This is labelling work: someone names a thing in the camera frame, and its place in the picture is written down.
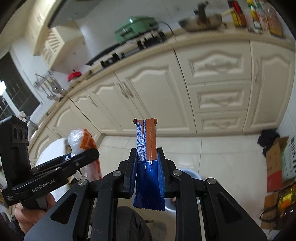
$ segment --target window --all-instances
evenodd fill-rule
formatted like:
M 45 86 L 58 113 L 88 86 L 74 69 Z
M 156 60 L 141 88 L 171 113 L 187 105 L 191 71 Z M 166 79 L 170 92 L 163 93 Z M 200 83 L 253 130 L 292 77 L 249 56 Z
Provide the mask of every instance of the window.
M 0 80 L 6 85 L 0 100 L 0 120 L 21 111 L 31 116 L 40 102 L 24 82 L 9 52 L 0 59 Z

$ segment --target gas stove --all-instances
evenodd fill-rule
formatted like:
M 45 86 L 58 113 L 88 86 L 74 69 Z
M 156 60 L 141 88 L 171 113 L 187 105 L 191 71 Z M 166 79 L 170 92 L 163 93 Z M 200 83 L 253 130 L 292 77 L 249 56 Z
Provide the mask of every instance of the gas stove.
M 137 38 L 134 38 L 123 45 L 114 45 L 116 48 L 112 49 L 112 47 L 104 50 L 96 57 L 94 57 L 91 61 L 87 63 L 87 65 L 93 65 L 96 62 L 100 62 L 102 69 L 97 71 L 96 73 L 102 71 L 108 66 L 120 61 L 128 56 L 131 56 L 139 51 L 147 49 L 151 46 L 163 43 L 167 40 L 165 34 L 158 31 L 150 31 L 146 34 L 142 34 Z

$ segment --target ceiling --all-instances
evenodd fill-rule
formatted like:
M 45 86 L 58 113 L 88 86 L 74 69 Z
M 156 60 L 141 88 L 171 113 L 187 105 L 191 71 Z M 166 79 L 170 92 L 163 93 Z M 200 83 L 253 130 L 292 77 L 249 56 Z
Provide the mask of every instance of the ceiling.
M 35 0 L 27 0 L 11 17 L 0 34 L 0 49 L 10 45 L 24 35 Z

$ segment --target blue wrapper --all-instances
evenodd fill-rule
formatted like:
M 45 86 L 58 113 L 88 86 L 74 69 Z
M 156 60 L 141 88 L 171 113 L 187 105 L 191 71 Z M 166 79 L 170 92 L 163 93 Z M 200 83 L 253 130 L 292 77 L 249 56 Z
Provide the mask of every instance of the blue wrapper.
M 156 152 L 156 121 L 137 120 L 137 182 L 133 206 L 164 211 L 164 178 Z

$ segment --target cable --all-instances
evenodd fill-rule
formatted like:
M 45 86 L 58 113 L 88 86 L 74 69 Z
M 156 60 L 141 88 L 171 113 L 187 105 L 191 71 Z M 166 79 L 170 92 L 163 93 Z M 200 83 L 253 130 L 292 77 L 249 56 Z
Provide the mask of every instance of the cable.
M 157 23 L 163 23 L 163 24 L 165 24 L 166 26 L 168 26 L 169 29 L 170 29 L 170 31 L 172 32 L 172 35 L 174 35 L 174 36 L 176 37 L 176 35 L 175 35 L 174 32 L 172 31 L 171 27 L 170 27 L 166 22 L 164 22 L 164 21 L 158 21 Z

